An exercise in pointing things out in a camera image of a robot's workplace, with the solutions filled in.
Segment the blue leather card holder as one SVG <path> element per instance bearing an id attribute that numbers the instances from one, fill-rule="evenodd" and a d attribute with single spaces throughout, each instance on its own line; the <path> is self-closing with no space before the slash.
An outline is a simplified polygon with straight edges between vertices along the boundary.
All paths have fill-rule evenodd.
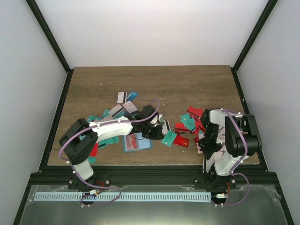
<path id="1" fill-rule="evenodd" d="M 122 136 L 122 145 L 124 153 L 153 148 L 152 140 L 144 138 L 142 133 Z"/>

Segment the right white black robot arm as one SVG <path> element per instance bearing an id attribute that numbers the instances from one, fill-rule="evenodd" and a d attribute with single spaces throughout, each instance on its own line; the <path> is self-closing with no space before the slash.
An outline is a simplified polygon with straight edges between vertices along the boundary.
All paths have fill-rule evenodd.
<path id="1" fill-rule="evenodd" d="M 254 115 L 226 109 L 206 109 L 200 117 L 205 132 L 197 144 L 204 154 L 207 183 L 218 189 L 245 159 L 262 149 Z"/>

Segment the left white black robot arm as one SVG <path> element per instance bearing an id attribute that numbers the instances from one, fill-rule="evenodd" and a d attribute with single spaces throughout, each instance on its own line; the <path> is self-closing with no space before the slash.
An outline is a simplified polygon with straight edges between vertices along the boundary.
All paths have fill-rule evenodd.
<path id="1" fill-rule="evenodd" d="M 95 186 L 96 178 L 88 157 L 97 143 L 116 136 L 138 133 L 145 139 L 162 140 L 164 123 L 163 115 L 151 105 L 112 120 L 88 122 L 80 118 L 60 138 L 59 157 L 64 152 L 67 156 L 64 160 L 70 162 L 73 171 L 80 177 L 80 185 L 91 189 Z"/>

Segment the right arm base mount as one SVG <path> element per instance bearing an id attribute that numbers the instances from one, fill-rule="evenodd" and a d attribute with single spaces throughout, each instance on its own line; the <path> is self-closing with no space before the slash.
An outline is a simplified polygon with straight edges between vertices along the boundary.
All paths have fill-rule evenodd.
<path id="1" fill-rule="evenodd" d="M 216 176 L 208 173 L 201 173 L 193 176 L 195 189 L 205 189 L 206 191 L 225 191 L 226 189 L 236 189 L 232 183 L 231 176 Z"/>

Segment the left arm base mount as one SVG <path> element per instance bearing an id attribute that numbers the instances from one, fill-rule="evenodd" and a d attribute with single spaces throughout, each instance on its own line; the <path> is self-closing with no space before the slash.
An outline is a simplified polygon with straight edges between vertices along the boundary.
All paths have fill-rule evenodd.
<path id="1" fill-rule="evenodd" d="M 108 190 L 109 185 L 96 178 L 95 175 L 92 175 L 87 180 L 82 181 L 76 174 L 72 174 L 69 180 L 68 188 L 78 191 L 90 191 L 93 189 Z"/>

